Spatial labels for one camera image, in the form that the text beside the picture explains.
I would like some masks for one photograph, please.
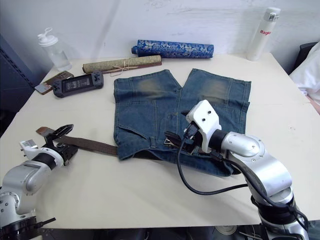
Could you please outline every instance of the denim shorts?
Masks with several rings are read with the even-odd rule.
[[[208,100],[219,116],[223,131],[244,134],[251,82],[192,69],[183,87],[169,70],[114,81],[113,137],[118,157],[125,160],[148,151],[160,160],[176,163],[177,149],[164,145],[166,131],[183,136],[188,126],[181,112]],[[182,152],[181,163],[197,170],[229,176],[233,168],[209,155]]]

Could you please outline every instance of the phone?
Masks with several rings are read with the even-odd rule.
[[[52,78],[48,79],[47,81],[40,83],[34,89],[37,90],[40,94],[45,95],[53,89],[52,85],[56,80],[65,80],[73,77],[74,75],[72,73],[68,71],[62,71]]]
[[[76,76],[53,83],[53,94],[58,98],[83,93],[89,90],[101,89],[104,86],[104,75],[101,71]]]

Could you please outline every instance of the blue scroll case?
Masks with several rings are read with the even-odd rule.
[[[212,44],[174,41],[138,40],[131,49],[138,57],[161,55],[162,58],[209,59],[213,57]]]

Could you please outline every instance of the white wall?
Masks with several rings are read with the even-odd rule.
[[[290,70],[320,40],[319,0],[0,0],[0,32],[38,77],[51,67],[37,35],[53,27],[69,58],[127,57],[137,39],[243,53],[267,7],[281,14],[268,49]]]

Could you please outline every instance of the white cloth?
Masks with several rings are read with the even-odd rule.
[[[320,42],[289,76],[304,95],[320,105]]]

